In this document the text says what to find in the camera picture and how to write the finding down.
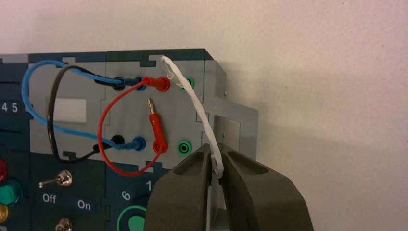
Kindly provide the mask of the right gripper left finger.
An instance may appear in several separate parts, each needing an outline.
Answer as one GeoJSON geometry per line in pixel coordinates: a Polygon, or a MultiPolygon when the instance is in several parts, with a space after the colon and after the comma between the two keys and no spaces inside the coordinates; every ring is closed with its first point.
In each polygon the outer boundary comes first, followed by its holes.
{"type": "Polygon", "coordinates": [[[204,231],[212,164],[204,144],[164,174],[149,198],[144,230],[204,231]]]}

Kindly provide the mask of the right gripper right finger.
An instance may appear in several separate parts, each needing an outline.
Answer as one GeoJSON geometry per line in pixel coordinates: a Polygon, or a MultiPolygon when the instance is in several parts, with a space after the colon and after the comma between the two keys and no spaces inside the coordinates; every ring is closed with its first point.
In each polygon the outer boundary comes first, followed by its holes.
{"type": "Polygon", "coordinates": [[[224,145],[223,189],[232,231],[312,231],[305,199],[285,175],[224,145]]]}

